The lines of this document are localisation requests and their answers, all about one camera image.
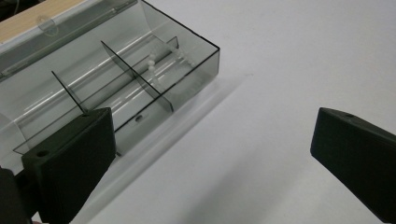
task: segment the black plastic part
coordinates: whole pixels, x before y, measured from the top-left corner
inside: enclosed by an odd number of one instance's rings
[[[24,170],[17,174],[15,178],[21,194],[24,211],[28,217],[32,217],[42,203],[40,194],[38,193],[37,183],[29,181]]]
[[[83,114],[22,156],[43,222],[69,223],[116,156],[111,109]]]
[[[0,168],[0,224],[27,224],[17,181],[11,171]]]
[[[321,108],[311,154],[381,221],[396,223],[396,136],[373,124]]]

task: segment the transparent plastic box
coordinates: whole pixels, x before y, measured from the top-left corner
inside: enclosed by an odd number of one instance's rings
[[[103,0],[0,46],[0,164],[76,116],[111,107],[118,154],[204,88],[219,71],[219,47],[145,1]]]

